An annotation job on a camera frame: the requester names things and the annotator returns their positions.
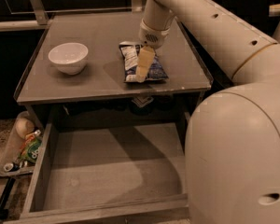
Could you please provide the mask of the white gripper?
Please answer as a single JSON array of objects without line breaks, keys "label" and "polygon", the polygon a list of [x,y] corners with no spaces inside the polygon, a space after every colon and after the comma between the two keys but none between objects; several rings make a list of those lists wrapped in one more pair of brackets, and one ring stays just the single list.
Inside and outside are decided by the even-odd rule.
[{"label": "white gripper", "polygon": [[154,49],[161,47],[167,38],[171,27],[171,21],[156,21],[142,19],[140,23],[139,39],[145,45],[140,48],[138,65],[136,67],[136,81],[144,82],[148,70],[155,57]]}]

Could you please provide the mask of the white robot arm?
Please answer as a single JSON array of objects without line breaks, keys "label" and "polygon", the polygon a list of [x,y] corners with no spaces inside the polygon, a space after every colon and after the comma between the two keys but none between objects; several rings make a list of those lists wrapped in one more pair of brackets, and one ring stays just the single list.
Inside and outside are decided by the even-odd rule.
[{"label": "white robot arm", "polygon": [[189,120],[191,224],[280,224],[280,43],[212,0],[147,0],[140,40],[162,46],[173,18],[233,83]]}]

